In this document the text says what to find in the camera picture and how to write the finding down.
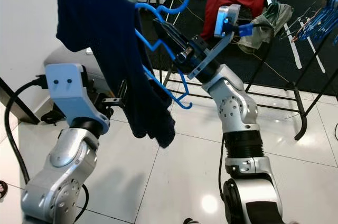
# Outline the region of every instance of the dark blue sweater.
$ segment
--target dark blue sweater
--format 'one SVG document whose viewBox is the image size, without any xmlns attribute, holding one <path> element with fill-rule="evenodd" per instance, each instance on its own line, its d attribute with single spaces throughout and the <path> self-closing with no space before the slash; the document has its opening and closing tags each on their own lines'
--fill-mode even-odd
<svg viewBox="0 0 338 224">
<path fill-rule="evenodd" d="M 171 98 L 144 74 L 152 72 L 135 4 L 128 0 L 58 0 L 57 38 L 71 51 L 91 47 L 108 86 L 116 94 L 122 80 L 128 93 L 124 112 L 137 138 L 156 137 L 161 147 L 174 139 L 175 121 L 167 110 Z"/>
</svg>

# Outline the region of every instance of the gray cloth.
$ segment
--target gray cloth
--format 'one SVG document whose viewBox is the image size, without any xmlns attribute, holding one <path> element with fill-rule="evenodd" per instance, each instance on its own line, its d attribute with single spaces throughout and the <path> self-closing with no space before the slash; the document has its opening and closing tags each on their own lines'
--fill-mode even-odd
<svg viewBox="0 0 338 224">
<path fill-rule="evenodd" d="M 278 4 L 277 18 L 266 18 L 265 14 L 257 16 L 251 21 L 252 24 L 264 23 L 274 27 L 274 36 L 280 29 L 290 20 L 292 16 L 292 7 L 288 4 Z M 263 42 L 270 42 L 270 29 L 267 27 L 254 27 L 252 35 L 243 36 L 239 42 L 238 47 L 247 54 L 253 54 L 258 50 Z"/>
</svg>

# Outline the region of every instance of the clothing rack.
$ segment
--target clothing rack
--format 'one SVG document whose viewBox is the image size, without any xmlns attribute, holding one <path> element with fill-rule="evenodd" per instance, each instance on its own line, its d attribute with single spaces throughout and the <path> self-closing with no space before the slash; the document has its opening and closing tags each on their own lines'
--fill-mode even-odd
<svg viewBox="0 0 338 224">
<path fill-rule="evenodd" d="M 281 96 L 275 96 L 275 95 L 268 95 L 268 94 L 261 94 L 261 93 L 257 93 L 257 92 L 252 92 L 250 91 L 250 87 L 253 85 L 253 82 L 257 76 L 257 74 L 261 71 L 263 64 L 265 63 L 265 61 L 267 60 L 269 51 L 267 51 L 263 57 L 263 59 L 261 60 L 259 66 L 257 67 L 257 69 L 255 70 L 255 72 L 253 73 L 253 76 L 251 78 L 251 80 L 248 82 L 248 87 L 245 89 L 246 93 L 251 94 L 251 95 L 259 95 L 259 96 L 265 96 L 265 97 L 272 97 L 272 98 L 277 98 L 277 99 L 283 99 L 283 100 L 289 100 L 289 101 L 295 101 L 297 103 L 297 107 L 298 109 L 289 109 L 289 108 L 284 108 L 284 107 L 278 107 L 278 106 L 270 106 L 270 105 L 262 105 L 262 104 L 257 104 L 257 106 L 259 107 L 265 107 L 265 108 L 271 108 L 271 109 L 278 109 L 278 110 L 285 110 L 285 111 L 291 111 L 291 112 L 297 112 L 299 113 L 300 117 L 301 117 L 301 121 L 302 121 L 302 126 L 301 129 L 299 130 L 299 132 L 297 133 L 297 135 L 295 136 L 295 140 L 298 141 L 301 139 L 301 137 L 304 136 L 304 134 L 306 133 L 307 130 L 307 115 L 308 113 L 312 110 L 312 108 L 315 106 L 315 104 L 318 102 L 318 100 L 320 99 L 320 97 L 323 95 L 324 91 L 330 86 L 331 82 L 336 78 L 336 76 L 338 75 L 338 68 L 335 70 L 335 72 L 332 74 L 332 76 L 329 78 L 329 80 L 327 81 L 327 83 L 325 84 L 325 86 L 322 88 L 321 92 L 318 94 L 318 96 L 315 98 L 315 100 L 311 103 L 311 105 L 309 106 L 309 108 L 305 111 L 303 103 L 302 103 L 302 99 L 301 96 L 299 94 L 299 89 L 298 89 L 298 85 L 299 82 L 301 81 L 301 79 L 304 77 L 305 73 L 308 71 L 308 69 L 310 68 L 312 62 L 315 60 L 316 56 L 320 53 L 325 41 L 327 40 L 327 37 L 329 35 L 327 35 L 319 44 L 316 52 L 313 54 L 313 56 L 311 57 L 309 63 L 306 65 L 305 69 L 303 70 L 303 72 L 301 73 L 301 75 L 299 76 L 299 78 L 296 80 L 296 82 L 289 82 L 285 87 L 275 87 L 275 86 L 265 86 L 265 85 L 260 85 L 260 84 L 255 84 L 257 86 L 263 86 L 263 87 L 274 87 L 274 88 L 278 88 L 278 89 L 284 89 L 286 90 L 290 90 L 294 93 L 295 98 L 289 98 L 289 97 L 281 97 Z M 163 85 L 166 86 L 168 81 L 171 82 L 177 82 L 177 83 L 182 83 L 182 81 L 180 80 L 173 80 L 170 79 L 170 75 L 172 73 L 173 70 L 173 63 L 171 65 L 171 67 L 168 70 L 168 73 L 164 79 Z M 162 69 L 160 66 L 159 69 L 159 76 L 160 76 L 160 81 L 162 83 Z M 192 82 L 187 82 L 188 85 L 194 85 L 194 86 L 201 86 L 201 84 L 199 83 L 192 83 Z M 175 92 L 175 93 L 179 93 L 179 94 L 184 94 L 181 91 L 178 90 L 172 90 L 169 89 L 171 92 Z M 210 96 L 204 96 L 204 95 L 196 95 L 196 94 L 189 94 L 190 96 L 195 96 L 195 97 L 202 97 L 202 98 L 208 98 L 211 99 Z"/>
</svg>

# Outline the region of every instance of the navy garment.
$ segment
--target navy garment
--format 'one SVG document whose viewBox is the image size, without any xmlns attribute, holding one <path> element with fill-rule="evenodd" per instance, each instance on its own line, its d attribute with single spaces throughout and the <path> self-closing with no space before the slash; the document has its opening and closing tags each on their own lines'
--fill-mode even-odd
<svg viewBox="0 0 338 224">
<path fill-rule="evenodd" d="M 172 100 L 144 74 L 152 66 L 143 42 L 135 4 L 128 0 L 58 0 L 57 38 L 71 51 L 91 47 L 108 86 L 116 94 L 127 80 L 124 112 L 137 138 L 149 135 L 161 147 L 175 137 L 175 121 L 167 110 Z"/>
</svg>

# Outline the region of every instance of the white tile floor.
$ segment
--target white tile floor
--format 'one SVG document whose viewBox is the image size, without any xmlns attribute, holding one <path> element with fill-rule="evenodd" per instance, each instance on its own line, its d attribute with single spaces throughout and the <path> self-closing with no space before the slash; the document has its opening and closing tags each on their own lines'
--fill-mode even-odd
<svg viewBox="0 0 338 224">
<path fill-rule="evenodd" d="M 177 83 L 170 84 L 172 89 L 183 89 Z M 252 90 L 291 95 L 257 86 Z M 204 94 L 194 86 L 190 92 Z M 302 92 L 301 97 L 307 108 L 316 95 Z M 253 98 L 261 104 L 296 108 L 285 100 Z M 191 96 L 184 102 L 193 102 L 193 108 L 183 110 L 177 104 L 169 108 L 176 120 L 176 138 L 166 149 L 158 148 L 156 141 L 148 137 L 135 138 L 123 112 L 115 110 L 110 131 L 100 138 L 97 167 L 86 181 L 90 200 L 79 223 L 179 224 L 186 217 L 204 224 L 226 223 L 217 184 L 222 133 L 215 104 L 210 99 Z M 258 123 L 283 202 L 283 220 L 301 224 L 336 223 L 338 102 L 323 97 L 317 103 L 308 116 L 307 132 L 299 142 L 293 139 L 300 127 L 298 116 L 290 118 L 294 114 L 259 108 Z M 0 200 L 0 218 L 1 223 L 19 224 L 24 183 L 0 119 L 0 139 L 4 139 L 0 143 L 0 179 L 9 184 L 8 195 Z M 66 123 L 58 123 L 56 127 L 15 125 L 14 121 L 13 135 L 29 174 L 34 176 Z M 222 180 L 228 178 L 223 172 Z M 83 201 L 81 194 L 78 206 Z"/>
</svg>

